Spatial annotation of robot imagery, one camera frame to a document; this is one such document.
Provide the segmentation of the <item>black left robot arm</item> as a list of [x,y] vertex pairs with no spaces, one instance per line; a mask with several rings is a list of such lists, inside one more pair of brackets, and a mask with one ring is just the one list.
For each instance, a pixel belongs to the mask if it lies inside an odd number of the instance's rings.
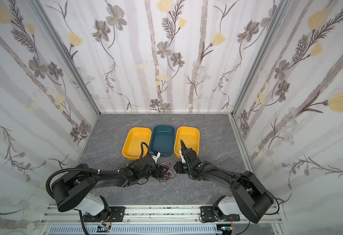
[[90,192],[93,189],[107,187],[130,187],[138,185],[141,179],[157,176],[157,160],[161,154],[152,151],[144,142],[146,155],[118,170],[100,170],[80,164],[74,168],[66,168],[52,173],[46,181],[46,191],[57,204],[59,212],[79,210],[93,216],[109,206],[103,197]]

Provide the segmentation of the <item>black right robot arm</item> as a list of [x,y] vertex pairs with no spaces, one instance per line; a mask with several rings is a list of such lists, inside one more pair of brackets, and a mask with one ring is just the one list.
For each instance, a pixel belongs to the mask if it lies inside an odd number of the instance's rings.
[[230,190],[240,212],[252,223],[258,223],[264,215],[279,213],[278,200],[254,173],[230,172],[201,161],[191,148],[181,148],[180,154],[182,160],[174,166],[178,174],[188,174],[192,180],[214,182]]

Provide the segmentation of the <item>left yellow plastic bin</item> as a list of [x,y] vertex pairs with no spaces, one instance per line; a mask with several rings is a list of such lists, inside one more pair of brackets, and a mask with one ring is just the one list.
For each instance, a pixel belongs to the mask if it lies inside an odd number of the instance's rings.
[[134,127],[126,137],[122,154],[125,158],[131,161],[137,160],[141,155],[141,143],[149,145],[152,132],[149,128]]

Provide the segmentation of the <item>yellow plastic bin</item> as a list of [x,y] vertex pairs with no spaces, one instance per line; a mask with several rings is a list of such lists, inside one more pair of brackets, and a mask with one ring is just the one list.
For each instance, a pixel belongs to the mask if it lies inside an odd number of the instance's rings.
[[199,153],[200,144],[200,131],[194,127],[181,126],[177,129],[175,143],[174,143],[174,153],[178,159],[181,159],[181,141],[184,142],[187,148],[192,148],[196,154]]
[[141,143],[149,145],[152,132],[149,128],[134,127],[126,137],[122,154],[125,158],[131,161],[137,160],[141,155]]

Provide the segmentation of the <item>right yellow plastic bin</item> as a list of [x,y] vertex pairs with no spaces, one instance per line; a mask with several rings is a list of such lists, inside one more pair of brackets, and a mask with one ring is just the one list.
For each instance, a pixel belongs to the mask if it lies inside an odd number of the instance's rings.
[[196,154],[199,153],[200,144],[200,131],[194,127],[181,126],[177,129],[175,143],[174,143],[174,153],[178,159],[181,159],[181,141],[184,142],[187,148],[192,148]]

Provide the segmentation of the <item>teal plastic bin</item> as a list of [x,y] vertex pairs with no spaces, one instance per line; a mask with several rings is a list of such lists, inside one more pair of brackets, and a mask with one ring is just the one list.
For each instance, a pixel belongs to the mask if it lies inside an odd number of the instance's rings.
[[173,148],[175,143],[175,129],[171,125],[157,125],[154,127],[150,149],[157,151],[161,154],[161,157],[170,157],[173,154]]

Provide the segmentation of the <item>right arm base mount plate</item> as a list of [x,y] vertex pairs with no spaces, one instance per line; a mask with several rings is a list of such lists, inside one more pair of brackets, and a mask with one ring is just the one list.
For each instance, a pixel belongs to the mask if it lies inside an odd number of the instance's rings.
[[201,206],[199,221],[202,223],[213,222],[239,222],[238,214],[225,215],[218,207]]

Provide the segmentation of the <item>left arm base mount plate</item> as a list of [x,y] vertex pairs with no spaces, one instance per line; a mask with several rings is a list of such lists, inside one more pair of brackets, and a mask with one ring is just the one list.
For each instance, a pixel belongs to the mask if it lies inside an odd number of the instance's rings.
[[82,216],[84,222],[122,222],[126,207],[104,208],[97,215],[86,213]]

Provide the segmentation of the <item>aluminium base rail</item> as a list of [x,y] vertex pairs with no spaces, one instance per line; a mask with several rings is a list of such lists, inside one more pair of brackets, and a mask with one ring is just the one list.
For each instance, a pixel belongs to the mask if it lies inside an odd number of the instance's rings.
[[217,235],[286,235],[279,215],[266,215],[259,223],[252,223],[245,216],[240,215],[239,222],[209,222],[199,221],[202,205],[127,205],[122,222],[83,222],[77,211],[61,213],[55,205],[46,210],[40,225],[36,229],[37,235],[46,235],[53,225],[80,225],[84,234],[88,234],[86,225],[99,225],[110,228],[112,225],[196,225],[215,224],[221,234]]

